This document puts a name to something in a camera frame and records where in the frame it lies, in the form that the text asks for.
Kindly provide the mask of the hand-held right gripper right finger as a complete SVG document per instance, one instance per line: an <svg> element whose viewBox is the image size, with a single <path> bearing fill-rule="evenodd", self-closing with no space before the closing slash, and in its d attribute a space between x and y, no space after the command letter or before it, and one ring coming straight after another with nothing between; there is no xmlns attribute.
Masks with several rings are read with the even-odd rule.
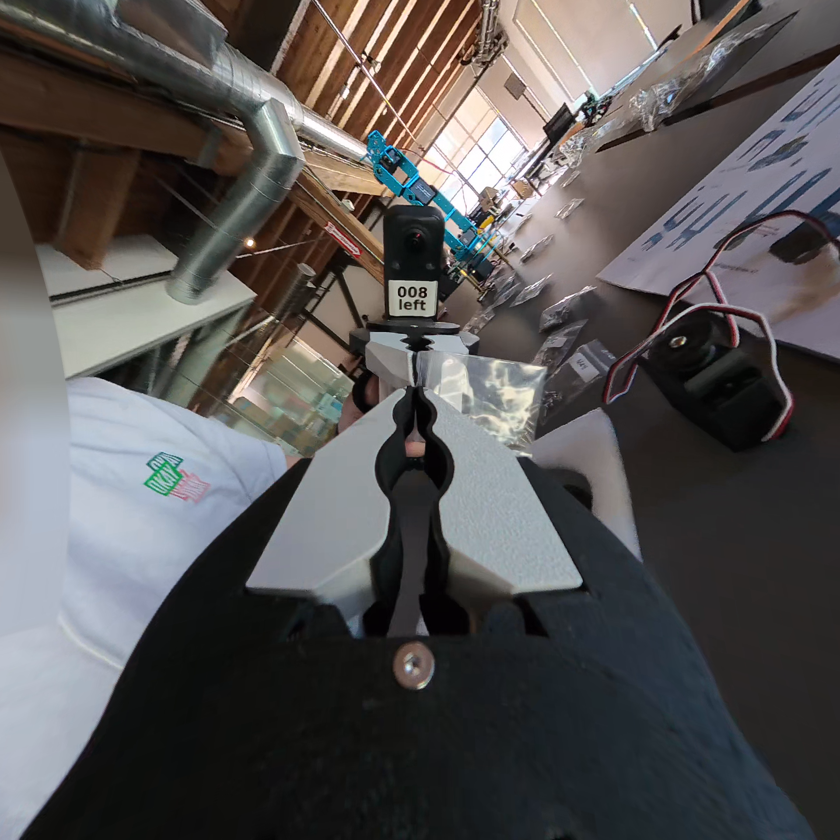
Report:
<svg viewBox="0 0 840 840"><path fill-rule="evenodd" d="M469 634L500 603L575 592L583 578L522 460L421 388L427 466L439 490L421 611L429 634Z"/></svg>

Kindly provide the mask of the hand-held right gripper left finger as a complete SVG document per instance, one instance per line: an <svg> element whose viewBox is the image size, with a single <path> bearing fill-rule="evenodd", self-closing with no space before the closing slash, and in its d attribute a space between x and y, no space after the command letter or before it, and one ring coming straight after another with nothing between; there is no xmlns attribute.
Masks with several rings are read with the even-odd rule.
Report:
<svg viewBox="0 0 840 840"><path fill-rule="evenodd" d="M407 466L412 387L395 391L297 464L301 478L246 587L310 599L384 636L403 574L393 488Z"/></svg>

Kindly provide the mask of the packet of brass screws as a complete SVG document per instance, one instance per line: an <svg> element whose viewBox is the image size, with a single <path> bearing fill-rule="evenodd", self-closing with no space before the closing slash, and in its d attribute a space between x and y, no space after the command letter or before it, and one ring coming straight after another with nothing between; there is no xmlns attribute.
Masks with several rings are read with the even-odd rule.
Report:
<svg viewBox="0 0 840 840"><path fill-rule="evenodd" d="M499 443L525 452L534 440L548 370L537 364L427 350L417 383Z"/></svg>

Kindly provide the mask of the person's left hand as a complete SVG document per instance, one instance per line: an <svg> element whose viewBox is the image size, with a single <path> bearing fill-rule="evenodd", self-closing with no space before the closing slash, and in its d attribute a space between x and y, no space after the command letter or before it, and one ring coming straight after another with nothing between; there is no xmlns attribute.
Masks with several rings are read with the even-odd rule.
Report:
<svg viewBox="0 0 840 840"><path fill-rule="evenodd" d="M337 425L337 434L342 434L363 415L376 407L379 401L379 378L370 371L363 371L343 403Z"/></svg>

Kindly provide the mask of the red white sign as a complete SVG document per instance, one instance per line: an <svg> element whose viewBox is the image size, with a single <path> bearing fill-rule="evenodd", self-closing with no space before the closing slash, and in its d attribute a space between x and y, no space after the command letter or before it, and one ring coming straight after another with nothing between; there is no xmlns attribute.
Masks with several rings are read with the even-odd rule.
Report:
<svg viewBox="0 0 840 840"><path fill-rule="evenodd" d="M343 250L345 253L353 257L354 259L358 259L362 256L361 247L358 246L347 234L345 234L342 229L336 227L336 225L332 221L328 221L324 225L324 232L330 236Z"/></svg>

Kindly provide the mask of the stack of cardboard boxes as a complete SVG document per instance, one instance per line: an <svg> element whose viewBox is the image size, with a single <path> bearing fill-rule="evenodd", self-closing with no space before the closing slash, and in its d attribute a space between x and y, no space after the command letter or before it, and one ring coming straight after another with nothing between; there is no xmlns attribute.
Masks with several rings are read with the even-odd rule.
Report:
<svg viewBox="0 0 840 840"><path fill-rule="evenodd" d="M353 382L296 338L278 342L230 396L234 410L290 455L310 457L337 433Z"/></svg>

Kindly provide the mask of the scattered clear screw bags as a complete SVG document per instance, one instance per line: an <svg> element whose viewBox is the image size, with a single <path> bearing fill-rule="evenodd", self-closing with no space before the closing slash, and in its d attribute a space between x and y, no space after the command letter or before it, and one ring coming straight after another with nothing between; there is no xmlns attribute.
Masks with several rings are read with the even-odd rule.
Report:
<svg viewBox="0 0 840 840"><path fill-rule="evenodd" d="M595 389L614 362L594 336L605 302L594 273L581 264L594 250L581 233L586 200L578 174L563 171L546 197L529 200L512 217L519 226L503 242L512 266L497 266L463 319L475 352L541 366L544 405L551 407Z"/></svg>

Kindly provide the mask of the open instruction manual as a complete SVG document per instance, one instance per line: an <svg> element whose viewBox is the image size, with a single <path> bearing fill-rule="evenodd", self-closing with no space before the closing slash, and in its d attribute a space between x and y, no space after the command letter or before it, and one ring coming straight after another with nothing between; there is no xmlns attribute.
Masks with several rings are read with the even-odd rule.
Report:
<svg viewBox="0 0 840 840"><path fill-rule="evenodd" d="M730 303L762 314L775 338L838 361L836 251L795 210L838 238L839 59L808 81L598 278L657 295L700 270L744 224L712 270Z"/></svg>

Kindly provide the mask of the crumpled large plastic wrapping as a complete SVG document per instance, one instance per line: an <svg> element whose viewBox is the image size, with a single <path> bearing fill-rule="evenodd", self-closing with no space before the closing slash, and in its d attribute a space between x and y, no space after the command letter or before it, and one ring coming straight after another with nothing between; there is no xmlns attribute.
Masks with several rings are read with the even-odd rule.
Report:
<svg viewBox="0 0 840 840"><path fill-rule="evenodd" d="M634 93L615 115L605 115L594 126L582 129L564 141L554 152L554 158L563 165L576 167L582 157L594 152L600 144L616 140L626 131L654 132L705 81L718 74L737 48L764 37L770 28L770 24L750 26L713 41L663 79Z"/></svg>

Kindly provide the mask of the white foam frame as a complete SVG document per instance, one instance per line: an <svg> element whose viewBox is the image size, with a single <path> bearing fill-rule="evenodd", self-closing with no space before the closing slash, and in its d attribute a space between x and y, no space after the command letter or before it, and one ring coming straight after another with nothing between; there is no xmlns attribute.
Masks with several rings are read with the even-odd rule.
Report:
<svg viewBox="0 0 840 840"><path fill-rule="evenodd" d="M643 562L623 457L614 426L602 409L541 436L531 444L530 455L540 468L583 480L592 514Z"/></svg>

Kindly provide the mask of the metal ventilation duct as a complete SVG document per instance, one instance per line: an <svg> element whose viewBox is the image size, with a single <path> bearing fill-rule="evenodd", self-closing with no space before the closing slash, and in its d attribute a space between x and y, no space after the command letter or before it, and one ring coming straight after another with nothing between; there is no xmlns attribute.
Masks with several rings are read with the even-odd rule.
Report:
<svg viewBox="0 0 840 840"><path fill-rule="evenodd" d="M227 42L226 27L193 1L2 1L5 23L74 49L188 106L237 117L253 151L209 221L194 234L167 288L198 303L248 235L285 200L304 165L299 138L355 162L366 145L306 108L287 86Z"/></svg>

